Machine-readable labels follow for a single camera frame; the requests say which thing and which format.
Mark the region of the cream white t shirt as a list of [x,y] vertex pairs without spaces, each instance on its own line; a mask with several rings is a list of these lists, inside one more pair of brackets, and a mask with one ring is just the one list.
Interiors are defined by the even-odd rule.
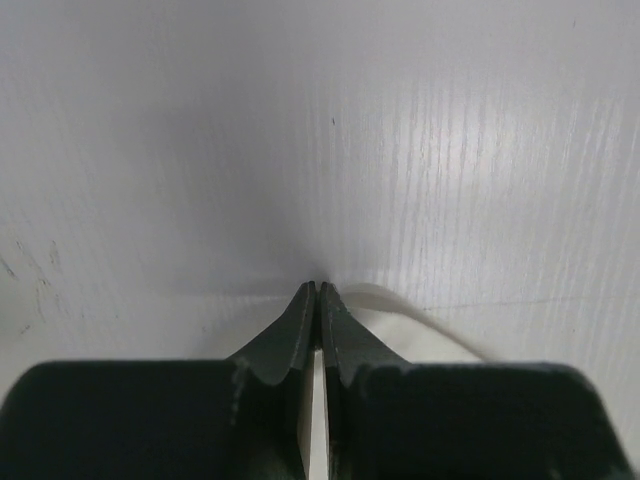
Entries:
[[[469,342],[448,332],[438,320],[398,294],[373,284],[353,284],[340,291],[355,318],[400,356],[412,362],[485,362]],[[302,448],[308,479],[329,477],[328,407],[324,354],[311,357],[312,383],[304,421]]]

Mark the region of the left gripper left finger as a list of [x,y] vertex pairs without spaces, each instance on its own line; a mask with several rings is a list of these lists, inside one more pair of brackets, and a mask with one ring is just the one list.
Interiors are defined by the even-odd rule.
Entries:
[[5,479],[301,479],[316,287],[211,360],[51,361],[1,406]]

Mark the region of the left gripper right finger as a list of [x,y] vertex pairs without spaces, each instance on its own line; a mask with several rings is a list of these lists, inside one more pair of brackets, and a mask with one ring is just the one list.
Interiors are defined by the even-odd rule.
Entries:
[[318,294],[333,479],[626,479],[593,385],[553,363],[412,363]]

